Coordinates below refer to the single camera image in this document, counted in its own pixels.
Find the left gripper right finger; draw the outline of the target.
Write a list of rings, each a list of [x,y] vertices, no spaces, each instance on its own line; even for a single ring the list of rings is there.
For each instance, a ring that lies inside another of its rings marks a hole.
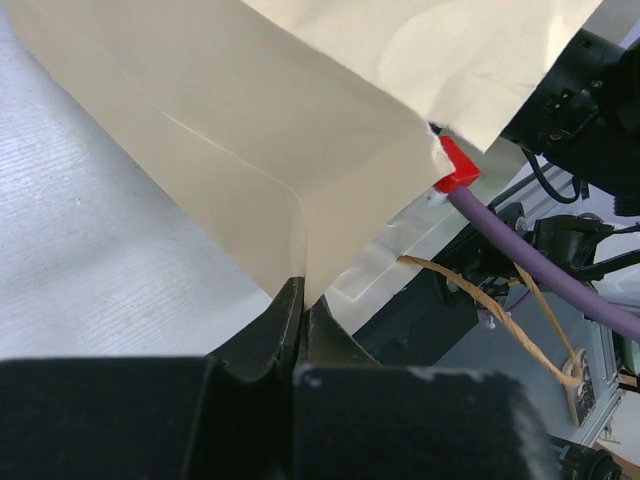
[[[333,317],[325,296],[303,314],[298,364],[379,367],[380,364]]]

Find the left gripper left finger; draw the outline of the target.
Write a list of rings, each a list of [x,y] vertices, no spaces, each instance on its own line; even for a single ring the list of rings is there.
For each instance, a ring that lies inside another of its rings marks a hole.
[[[297,355],[303,307],[304,279],[292,277],[266,310],[207,355],[209,391],[230,395],[240,389],[264,389],[271,395],[285,394]]]

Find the beige paper bag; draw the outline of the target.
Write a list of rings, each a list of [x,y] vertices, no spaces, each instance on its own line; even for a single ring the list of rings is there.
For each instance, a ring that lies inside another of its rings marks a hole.
[[[349,333],[462,216],[428,207],[595,1],[5,1],[1,354],[202,353],[291,276]]]

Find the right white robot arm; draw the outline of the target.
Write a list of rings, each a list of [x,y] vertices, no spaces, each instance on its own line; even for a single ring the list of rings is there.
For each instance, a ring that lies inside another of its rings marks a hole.
[[[571,39],[501,133],[639,214],[639,43],[587,30]]]

